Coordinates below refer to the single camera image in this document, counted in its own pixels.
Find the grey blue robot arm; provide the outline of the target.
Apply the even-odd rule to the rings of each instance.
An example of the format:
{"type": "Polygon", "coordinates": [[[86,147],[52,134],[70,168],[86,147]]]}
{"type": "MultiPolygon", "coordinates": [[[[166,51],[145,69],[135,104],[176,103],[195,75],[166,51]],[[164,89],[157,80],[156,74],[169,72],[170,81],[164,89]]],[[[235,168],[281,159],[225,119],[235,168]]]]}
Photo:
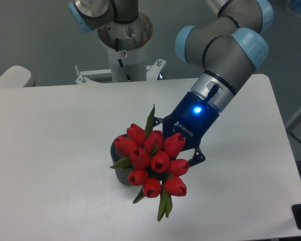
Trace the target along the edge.
{"type": "MultiPolygon", "coordinates": [[[[144,48],[153,25],[137,1],[71,1],[68,6],[80,28],[96,30],[108,48],[114,82],[149,79],[144,48]]],[[[152,119],[153,126],[162,124],[165,138],[182,134],[185,150],[195,151],[191,166],[205,160],[199,147],[203,135],[268,55],[261,33],[273,22],[268,1],[211,1],[211,6],[215,21],[186,26],[175,39],[176,55],[203,68],[203,74],[170,115],[152,119]]]]}

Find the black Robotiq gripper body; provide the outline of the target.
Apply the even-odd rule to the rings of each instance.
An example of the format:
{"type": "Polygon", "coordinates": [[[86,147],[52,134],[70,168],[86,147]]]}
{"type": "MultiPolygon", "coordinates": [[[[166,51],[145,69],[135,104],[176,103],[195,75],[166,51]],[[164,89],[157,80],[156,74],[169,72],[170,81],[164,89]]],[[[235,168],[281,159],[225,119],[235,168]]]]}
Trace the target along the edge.
{"type": "Polygon", "coordinates": [[[219,112],[192,92],[187,92],[173,112],[163,120],[163,137],[180,133],[186,139],[183,150],[200,145],[203,135],[219,117],[219,112]]]}

